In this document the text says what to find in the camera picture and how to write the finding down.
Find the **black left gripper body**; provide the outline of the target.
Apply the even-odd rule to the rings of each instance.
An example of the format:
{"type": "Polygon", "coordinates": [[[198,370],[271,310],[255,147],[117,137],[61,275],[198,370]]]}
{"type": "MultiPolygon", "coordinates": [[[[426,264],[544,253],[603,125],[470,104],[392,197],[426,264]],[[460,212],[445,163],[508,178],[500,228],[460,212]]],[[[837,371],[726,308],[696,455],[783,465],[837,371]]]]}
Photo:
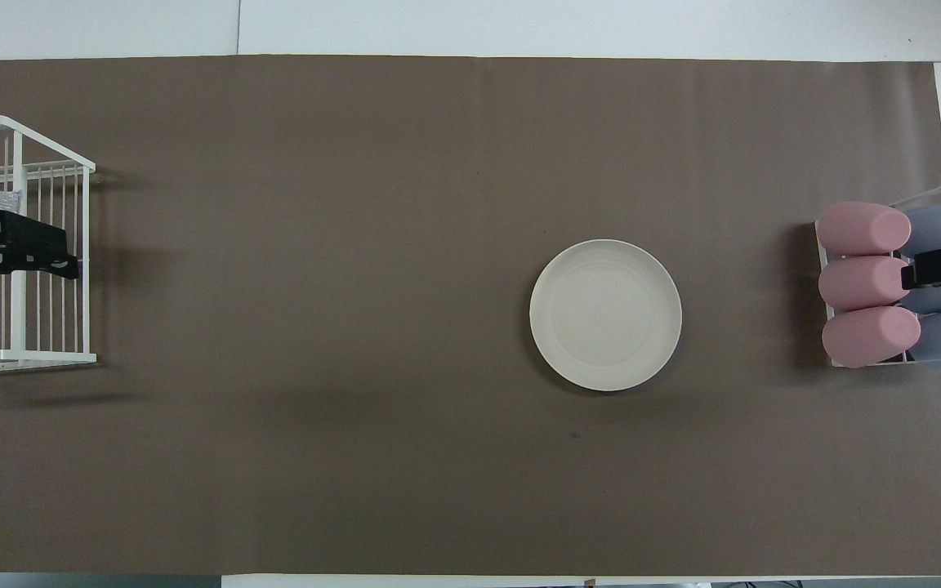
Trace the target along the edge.
{"type": "Polygon", "coordinates": [[[0,211],[0,275],[15,271],[44,272],[75,280],[81,278],[81,261],[69,252],[63,229],[0,211]]]}

